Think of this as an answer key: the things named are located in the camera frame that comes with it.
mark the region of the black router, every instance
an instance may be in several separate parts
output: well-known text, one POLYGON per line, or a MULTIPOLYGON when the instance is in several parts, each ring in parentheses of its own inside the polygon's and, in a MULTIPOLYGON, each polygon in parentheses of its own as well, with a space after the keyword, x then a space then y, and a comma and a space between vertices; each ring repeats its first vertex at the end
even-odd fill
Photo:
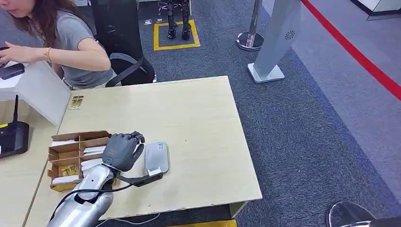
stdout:
POLYGON ((18 121, 18 96, 15 96, 13 121, 0 125, 0 158, 25 153, 28 140, 29 124, 18 121))

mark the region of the robotic arm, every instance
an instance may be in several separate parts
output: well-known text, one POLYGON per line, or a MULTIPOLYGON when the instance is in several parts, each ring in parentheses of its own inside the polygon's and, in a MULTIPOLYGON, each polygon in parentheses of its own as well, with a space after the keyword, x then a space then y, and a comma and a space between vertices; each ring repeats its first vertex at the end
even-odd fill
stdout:
POLYGON ((48 227, 92 227, 106 213, 113 202, 113 192, 130 186, 141 187, 163 177, 158 170, 139 178, 126 178, 121 172, 129 171, 144 149, 145 138, 139 132, 114 134, 104 152, 103 163, 91 168, 87 176, 56 207, 48 227), (129 185, 112 189, 114 178, 129 185))

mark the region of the yellow strip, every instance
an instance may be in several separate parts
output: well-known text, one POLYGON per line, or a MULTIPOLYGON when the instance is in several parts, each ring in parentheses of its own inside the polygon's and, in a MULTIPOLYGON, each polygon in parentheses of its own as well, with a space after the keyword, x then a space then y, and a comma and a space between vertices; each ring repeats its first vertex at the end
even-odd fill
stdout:
POLYGON ((189 20, 188 23, 191 25, 191 32, 193 36, 194 43, 193 44, 182 44, 175 46, 159 46, 159 27, 160 26, 168 26, 168 23, 155 23, 153 28, 153 50, 161 51, 161 50, 175 50, 175 49, 183 49, 189 47, 200 47, 201 43, 199 42, 198 32, 196 31, 195 21, 189 20))
POLYGON ((213 222, 204 222, 204 223, 196 223, 196 224, 173 226, 173 227, 237 227, 237 222, 235 220, 213 221, 213 222))

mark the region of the chair backrest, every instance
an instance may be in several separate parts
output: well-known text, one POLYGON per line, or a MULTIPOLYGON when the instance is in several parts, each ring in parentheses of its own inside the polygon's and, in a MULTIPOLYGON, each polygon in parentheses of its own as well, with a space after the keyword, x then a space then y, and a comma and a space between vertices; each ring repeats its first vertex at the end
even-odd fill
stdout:
POLYGON ((96 38, 108 55, 124 53, 135 60, 143 56, 136 0, 92 0, 96 38))
POLYGON ((136 0, 91 0, 95 19, 96 39, 112 53, 123 53, 137 61, 134 65, 124 58, 111 59, 117 77, 106 87, 152 83, 155 70, 145 59, 140 41, 136 0))

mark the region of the wire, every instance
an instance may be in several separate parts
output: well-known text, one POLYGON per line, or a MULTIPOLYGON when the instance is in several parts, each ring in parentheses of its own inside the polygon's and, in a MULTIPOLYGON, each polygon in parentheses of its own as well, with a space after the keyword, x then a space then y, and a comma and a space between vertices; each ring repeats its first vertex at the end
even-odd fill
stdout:
POLYGON ((133 223, 133 222, 126 221, 126 220, 122 220, 122 219, 118 219, 118 218, 107 218, 106 220, 102 221, 99 225, 97 225, 97 226, 95 226, 95 227, 99 227, 100 225, 102 225, 103 223, 107 222, 108 220, 123 221, 123 222, 130 223, 130 224, 132 224, 132 225, 142 225, 142 224, 145 224, 145 223, 148 223, 148 222, 151 222, 151 221, 157 219, 159 216, 160 216, 160 213, 158 213, 158 214, 156 215, 156 217, 151 218, 151 219, 149 219, 149 220, 147 220, 147 221, 144 221, 144 222, 140 222, 140 223, 133 223))
POLYGON ((127 189, 127 188, 129 188, 129 187, 131 187, 131 186, 133 186, 133 184, 129 184, 129 185, 125 186, 125 187, 117 188, 117 189, 112 189, 112 190, 79 189, 79 190, 72 191, 72 192, 68 193, 67 195, 65 195, 65 196, 62 198, 62 200, 59 202, 59 204, 57 205, 56 209, 54 209, 53 214, 52 214, 52 217, 50 218, 49 222, 54 218, 54 214, 56 213, 56 210, 58 209, 58 207, 59 207, 70 195, 72 195, 72 194, 81 193, 81 192, 118 192, 118 191, 127 189))

